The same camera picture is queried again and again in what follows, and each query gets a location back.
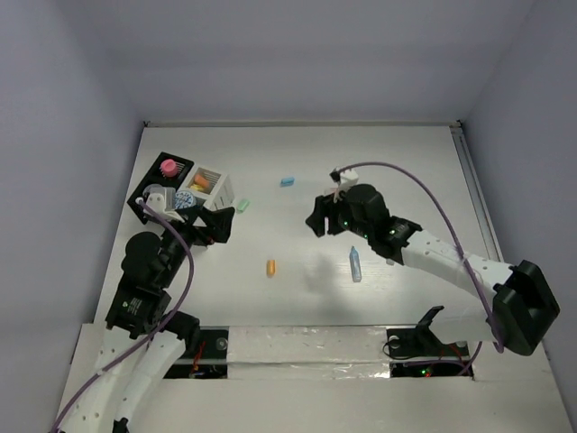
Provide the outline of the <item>blue slime jar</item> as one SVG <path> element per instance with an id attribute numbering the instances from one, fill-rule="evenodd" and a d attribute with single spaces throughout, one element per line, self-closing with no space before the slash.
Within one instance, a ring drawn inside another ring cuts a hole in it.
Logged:
<path id="1" fill-rule="evenodd" d="M 174 196 L 174 208 L 177 211 L 184 211 L 194 207 L 202 206 L 202 202 L 190 190 L 179 190 Z"/>

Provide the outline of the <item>orange highlighter cap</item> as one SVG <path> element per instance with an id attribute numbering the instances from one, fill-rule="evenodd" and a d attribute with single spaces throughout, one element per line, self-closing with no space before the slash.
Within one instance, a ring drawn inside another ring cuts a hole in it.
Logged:
<path id="1" fill-rule="evenodd" d="M 194 183 L 203 189 L 208 188 L 210 186 L 210 182 L 206 178 L 198 174 L 194 178 Z"/>

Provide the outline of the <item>clear jar of clips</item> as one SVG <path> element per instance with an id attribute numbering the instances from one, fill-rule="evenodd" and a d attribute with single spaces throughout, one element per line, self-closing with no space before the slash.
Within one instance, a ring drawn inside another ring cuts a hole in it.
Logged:
<path id="1" fill-rule="evenodd" d="M 160 185 L 160 184 L 157 184 L 157 183 L 150 184 L 150 185 L 148 185 L 148 186 L 146 186 L 146 187 L 144 188 L 143 194 L 144 194 L 144 195 L 148 195 L 148 194 L 150 194 L 151 192 L 153 192 L 153 191 L 155 191 L 155 190 L 157 190 L 157 189 L 160 189 L 160 188 L 161 188 L 161 185 Z"/>

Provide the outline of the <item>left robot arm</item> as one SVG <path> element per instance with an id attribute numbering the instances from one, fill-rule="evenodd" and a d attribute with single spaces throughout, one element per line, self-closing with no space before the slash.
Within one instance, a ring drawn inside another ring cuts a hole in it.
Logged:
<path id="1" fill-rule="evenodd" d="M 177 210 L 173 220 L 150 205 L 143 209 L 164 231 L 143 231 L 126 243 L 92 375 L 60 411 L 54 432 L 130 431 L 170 367 L 203 347 L 198 318 L 179 309 L 192 282 L 177 301 L 167 289 L 183 262 L 195 270 L 193 246 L 228 241 L 234 209 L 194 206 Z"/>

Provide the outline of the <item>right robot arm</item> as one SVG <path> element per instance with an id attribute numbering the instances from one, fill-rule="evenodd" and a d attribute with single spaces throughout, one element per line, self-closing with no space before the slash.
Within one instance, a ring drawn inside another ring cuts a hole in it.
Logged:
<path id="1" fill-rule="evenodd" d="M 316 197 L 306 224 L 316 236 L 350 232 L 390 263 L 419 270 L 464 290 L 481 302 L 481 313 L 434 322 L 441 306 L 429 309 L 415 332 L 417 347 L 434 354 L 447 341 L 486 341 L 529 356 L 558 318 L 560 306 L 536 264 L 495 262 L 462 253 L 420 225 L 393 216 L 371 185 L 349 188 L 341 197 Z"/>

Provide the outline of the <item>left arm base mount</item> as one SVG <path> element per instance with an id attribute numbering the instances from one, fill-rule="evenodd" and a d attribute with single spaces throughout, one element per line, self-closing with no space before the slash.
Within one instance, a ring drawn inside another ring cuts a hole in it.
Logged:
<path id="1" fill-rule="evenodd" d="M 197 348 L 183 354 L 165 379 L 214 380 L 228 376 L 228 327 L 202 327 Z"/>

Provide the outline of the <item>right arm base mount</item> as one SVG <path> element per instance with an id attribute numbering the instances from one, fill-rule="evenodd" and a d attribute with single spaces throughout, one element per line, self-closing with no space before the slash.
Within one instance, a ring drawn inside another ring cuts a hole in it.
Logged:
<path id="1" fill-rule="evenodd" d="M 394 377 L 474 377 L 468 344 L 443 343 L 431 330 L 443 309 L 432 307 L 413 327 L 387 330 L 381 351 L 392 362 Z"/>

